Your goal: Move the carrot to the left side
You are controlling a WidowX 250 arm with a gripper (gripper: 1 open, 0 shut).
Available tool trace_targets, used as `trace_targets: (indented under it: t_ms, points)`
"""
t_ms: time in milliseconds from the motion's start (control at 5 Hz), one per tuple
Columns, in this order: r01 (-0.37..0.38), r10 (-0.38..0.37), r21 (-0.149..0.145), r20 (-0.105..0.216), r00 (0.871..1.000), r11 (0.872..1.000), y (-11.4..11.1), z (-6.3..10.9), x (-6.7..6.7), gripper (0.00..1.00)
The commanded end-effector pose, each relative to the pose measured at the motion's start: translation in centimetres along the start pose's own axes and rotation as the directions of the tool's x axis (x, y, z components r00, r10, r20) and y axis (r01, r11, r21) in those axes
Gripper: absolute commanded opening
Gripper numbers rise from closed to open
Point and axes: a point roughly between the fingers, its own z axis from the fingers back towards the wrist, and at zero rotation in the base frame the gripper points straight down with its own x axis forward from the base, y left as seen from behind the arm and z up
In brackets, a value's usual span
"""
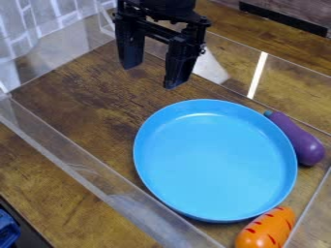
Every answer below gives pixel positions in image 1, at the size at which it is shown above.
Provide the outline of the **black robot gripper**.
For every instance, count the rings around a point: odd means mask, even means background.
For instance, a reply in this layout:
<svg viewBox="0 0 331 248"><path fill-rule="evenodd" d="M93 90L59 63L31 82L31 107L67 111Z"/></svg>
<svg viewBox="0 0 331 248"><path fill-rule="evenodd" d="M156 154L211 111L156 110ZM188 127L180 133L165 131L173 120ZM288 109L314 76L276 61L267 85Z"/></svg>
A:
<svg viewBox="0 0 331 248"><path fill-rule="evenodd" d="M188 81L197 56L204 52L209 19L195 9L196 0L116 0L113 14L117 54L121 66L129 70L143 63L145 36L168 43L164 87L173 89ZM156 24L184 23L177 34Z"/></svg>

